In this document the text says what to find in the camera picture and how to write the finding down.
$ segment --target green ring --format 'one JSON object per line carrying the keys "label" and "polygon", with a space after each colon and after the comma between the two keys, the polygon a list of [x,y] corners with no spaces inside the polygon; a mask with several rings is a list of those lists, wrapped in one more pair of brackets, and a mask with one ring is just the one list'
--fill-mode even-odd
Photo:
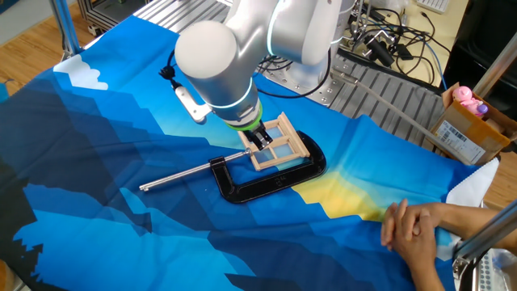
{"label": "green ring", "polygon": [[260,123],[261,119],[262,119],[262,103],[260,103],[260,106],[258,107],[258,117],[257,117],[257,120],[253,121],[252,124],[247,125],[245,127],[236,127],[236,126],[233,126],[233,125],[230,125],[230,124],[226,124],[226,125],[228,125],[228,127],[233,129],[233,130],[246,131],[246,130],[251,130],[251,129],[256,128],[257,125]]}

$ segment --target wrist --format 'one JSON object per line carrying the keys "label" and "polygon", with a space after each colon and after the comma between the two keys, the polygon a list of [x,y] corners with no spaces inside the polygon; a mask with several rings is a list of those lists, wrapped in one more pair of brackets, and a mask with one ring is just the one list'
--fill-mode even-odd
{"label": "wrist", "polygon": [[449,221],[451,221],[451,215],[454,213],[456,205],[450,205],[447,203],[433,203],[433,210],[436,216],[439,218],[438,226],[448,230]]}
{"label": "wrist", "polygon": [[438,277],[434,263],[420,264],[410,270],[417,291],[443,290],[442,282]]}
{"label": "wrist", "polygon": [[435,262],[430,259],[419,259],[414,262],[409,262],[408,267],[410,267],[413,276],[421,276],[435,270]]}

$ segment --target metal rail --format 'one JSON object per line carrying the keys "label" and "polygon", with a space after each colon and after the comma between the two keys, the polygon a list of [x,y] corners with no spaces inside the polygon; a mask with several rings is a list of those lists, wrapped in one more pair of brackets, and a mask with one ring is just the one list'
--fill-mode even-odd
{"label": "metal rail", "polygon": [[495,83],[501,78],[501,76],[504,74],[504,72],[506,72],[508,67],[510,67],[516,58],[517,32],[499,54],[498,58],[495,59],[494,63],[486,71],[483,77],[481,77],[479,83],[474,87],[473,92],[481,98],[485,98]]}
{"label": "metal rail", "polygon": [[54,18],[57,22],[57,28],[59,28],[61,33],[64,51],[61,61],[64,61],[67,58],[82,52],[83,49],[79,45],[78,36],[75,33],[74,22],[72,21],[72,16],[70,16],[66,0],[49,0],[49,2],[52,7]]}
{"label": "metal rail", "polygon": [[475,235],[457,247],[453,264],[455,278],[461,277],[467,265],[515,229],[517,229],[517,200],[514,200]]}

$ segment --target sticker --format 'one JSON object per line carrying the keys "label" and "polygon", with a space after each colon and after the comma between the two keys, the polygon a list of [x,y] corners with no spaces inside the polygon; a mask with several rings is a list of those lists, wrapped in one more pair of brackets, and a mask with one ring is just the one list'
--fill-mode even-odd
{"label": "sticker", "polygon": [[454,126],[446,120],[438,128],[435,135],[444,143],[450,145],[454,150],[464,156],[472,164],[475,164],[483,154],[483,150],[479,145],[476,145],[469,140],[463,133],[460,133]]}

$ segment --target small wooden frame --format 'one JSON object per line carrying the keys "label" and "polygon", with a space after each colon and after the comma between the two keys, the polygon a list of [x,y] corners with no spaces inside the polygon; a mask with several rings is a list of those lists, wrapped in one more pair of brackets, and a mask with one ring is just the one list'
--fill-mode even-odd
{"label": "small wooden frame", "polygon": [[[262,151],[259,151],[259,148],[257,148],[255,144],[250,143],[243,132],[238,132],[244,146],[251,149],[250,158],[253,166],[255,167],[255,170],[261,171],[268,167],[279,165],[283,162],[292,161],[295,158],[307,158],[309,156],[309,151],[307,148],[305,148],[303,141],[301,141],[298,133],[296,133],[296,130],[294,130],[292,127],[291,122],[285,116],[285,113],[282,112],[282,114],[280,114],[276,120],[265,122],[264,126],[266,127],[266,130],[278,128],[281,137],[274,138],[273,141]],[[292,151],[292,154],[278,158],[273,149],[283,145],[288,145]],[[266,162],[259,162],[255,155],[259,152],[264,153],[264,151],[268,150],[271,152],[273,159],[270,159]]]}

